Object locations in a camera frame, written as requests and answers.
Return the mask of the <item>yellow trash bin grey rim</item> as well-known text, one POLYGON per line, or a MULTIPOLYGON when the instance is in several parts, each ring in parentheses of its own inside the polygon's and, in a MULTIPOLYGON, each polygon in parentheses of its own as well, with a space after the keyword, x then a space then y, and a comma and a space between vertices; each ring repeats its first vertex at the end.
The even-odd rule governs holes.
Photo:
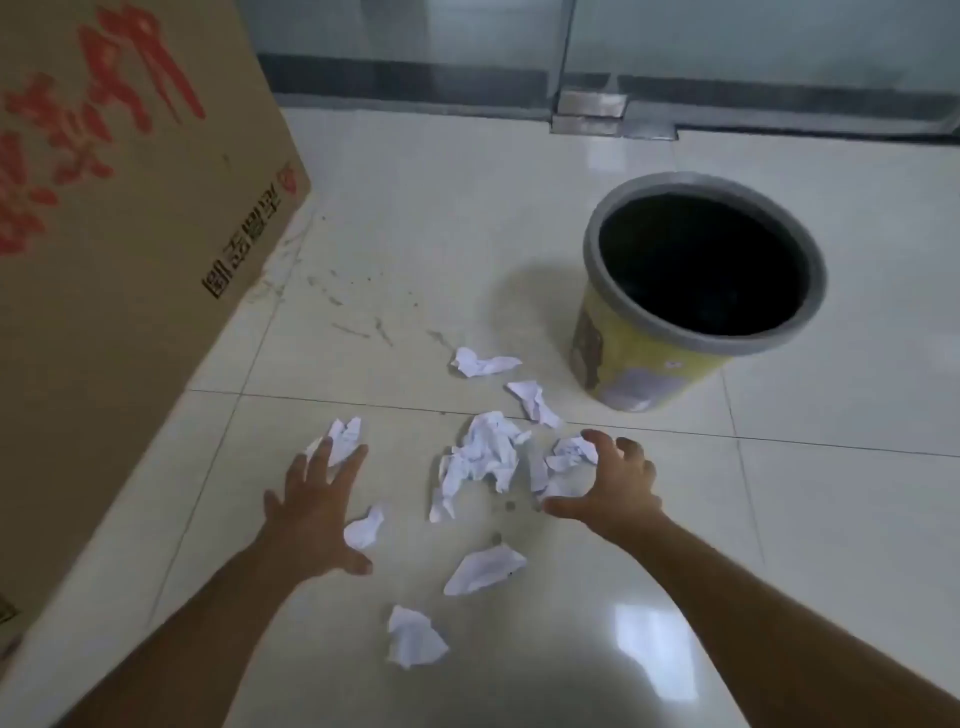
POLYGON ((570 367, 606 407, 647 412, 728 361, 796 337, 821 309, 822 250, 784 207, 732 180, 640 176, 598 203, 570 367))

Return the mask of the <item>brown cardboard box red print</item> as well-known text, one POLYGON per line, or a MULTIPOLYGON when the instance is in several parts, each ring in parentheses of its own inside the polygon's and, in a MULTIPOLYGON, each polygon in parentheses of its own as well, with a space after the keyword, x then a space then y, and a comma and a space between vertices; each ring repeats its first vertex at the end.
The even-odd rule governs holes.
POLYGON ((310 188, 234 0, 0 0, 0 675, 310 188))

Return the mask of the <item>scattered crumpled white papers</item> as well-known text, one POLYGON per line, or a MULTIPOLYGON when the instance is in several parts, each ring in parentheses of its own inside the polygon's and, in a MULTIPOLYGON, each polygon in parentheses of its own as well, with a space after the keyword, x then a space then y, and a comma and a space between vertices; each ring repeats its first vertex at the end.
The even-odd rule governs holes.
MULTIPOLYGON (((457 349, 453 361, 455 368, 468 378, 499 374, 520 365, 510 357, 502 356, 477 360, 475 352, 465 347, 457 349)), ((508 388, 514 387, 514 384, 519 387, 517 394, 525 406, 539 407, 534 415, 538 424, 557 427, 562 423, 544 404, 543 391, 537 389, 539 385, 535 382, 519 382, 510 383, 508 388)), ((341 419, 333 421, 325 435, 332 446, 329 466, 341 464, 356 450, 361 429, 362 419, 359 417, 349 422, 341 419)), ((453 501, 465 481, 492 477, 494 490, 499 494, 507 493, 520 464, 518 447, 525 444, 532 434, 532 431, 520 430, 498 411, 475 416, 462 443, 454 446, 450 454, 442 456, 440 460, 439 485, 431 503, 430 523, 440 523, 445 515, 449 520, 455 518, 453 501)), ((368 549, 376 543, 378 530, 384 520, 382 508, 371 506, 366 516, 344 527, 346 544, 357 551, 368 549)), ((468 554, 444 585, 443 594, 447 597, 474 594, 505 581, 525 565, 526 558, 522 554, 502 543, 468 554)), ((392 608, 388 633, 391 642, 387 659, 403 670, 435 664, 450 651, 448 644, 433 628, 429 617, 401 605, 392 608)))

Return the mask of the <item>metal glass door clamp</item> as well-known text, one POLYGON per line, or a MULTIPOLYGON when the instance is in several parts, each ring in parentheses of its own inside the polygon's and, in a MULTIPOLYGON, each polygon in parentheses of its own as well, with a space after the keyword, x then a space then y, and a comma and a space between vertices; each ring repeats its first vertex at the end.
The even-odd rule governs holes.
POLYGON ((629 96, 617 92, 563 87, 550 119, 556 136, 619 138, 629 96))

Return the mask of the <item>person's left hand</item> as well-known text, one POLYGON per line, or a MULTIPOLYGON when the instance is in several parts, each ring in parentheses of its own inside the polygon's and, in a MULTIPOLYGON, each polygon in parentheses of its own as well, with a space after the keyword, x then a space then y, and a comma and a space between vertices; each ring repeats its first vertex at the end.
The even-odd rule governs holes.
POLYGON ((318 491, 307 490, 310 456, 304 452, 294 456, 278 494, 284 504, 283 523, 264 524, 255 540, 294 584, 337 570, 333 561, 337 550, 343 546, 353 549, 344 536, 347 509, 368 451, 366 444, 360 444, 318 491))

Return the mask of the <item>frosted glass door panel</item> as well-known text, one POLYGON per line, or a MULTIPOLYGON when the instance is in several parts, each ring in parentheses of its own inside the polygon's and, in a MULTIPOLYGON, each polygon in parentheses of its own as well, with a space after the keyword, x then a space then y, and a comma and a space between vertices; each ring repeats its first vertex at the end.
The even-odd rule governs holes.
POLYGON ((960 0, 575 0, 562 88, 628 95, 623 136, 960 143, 960 0))
POLYGON ((234 0, 284 108, 549 119, 575 0, 234 0))

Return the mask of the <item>person's right hand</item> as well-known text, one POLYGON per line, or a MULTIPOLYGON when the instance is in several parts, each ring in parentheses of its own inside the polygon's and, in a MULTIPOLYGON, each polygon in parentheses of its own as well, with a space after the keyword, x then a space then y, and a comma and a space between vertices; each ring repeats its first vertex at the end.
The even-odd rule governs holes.
POLYGON ((617 439, 596 429, 584 429, 581 434, 598 454, 594 482, 584 496, 590 494, 602 504, 600 522, 581 524, 623 551, 634 551, 665 518, 662 501, 653 491, 656 467, 645 457, 646 471, 622 471, 617 439))

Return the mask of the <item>person's right forearm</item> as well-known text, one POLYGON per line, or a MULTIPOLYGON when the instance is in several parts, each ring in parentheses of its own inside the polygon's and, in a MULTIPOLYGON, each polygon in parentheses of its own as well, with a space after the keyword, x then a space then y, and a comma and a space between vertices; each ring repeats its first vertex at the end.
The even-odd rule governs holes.
POLYGON ((664 514, 595 528, 666 591, 750 728, 960 728, 960 699, 664 514))

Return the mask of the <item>person's left forearm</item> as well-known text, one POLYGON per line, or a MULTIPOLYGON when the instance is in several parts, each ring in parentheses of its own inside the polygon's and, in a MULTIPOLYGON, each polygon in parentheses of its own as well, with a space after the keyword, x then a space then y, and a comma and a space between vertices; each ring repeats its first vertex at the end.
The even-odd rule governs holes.
POLYGON ((261 638, 305 581, 254 540, 54 728, 222 728, 261 638))

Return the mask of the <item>white paper ball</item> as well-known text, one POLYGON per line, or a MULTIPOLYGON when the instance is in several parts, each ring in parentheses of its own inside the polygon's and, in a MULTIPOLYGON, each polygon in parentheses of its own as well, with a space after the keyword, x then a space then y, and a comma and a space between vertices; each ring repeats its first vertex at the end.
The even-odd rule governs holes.
POLYGON ((595 467, 595 445, 582 436, 559 439, 552 448, 532 444, 526 451, 530 490, 538 503, 546 499, 575 499, 590 490, 586 467, 595 467))

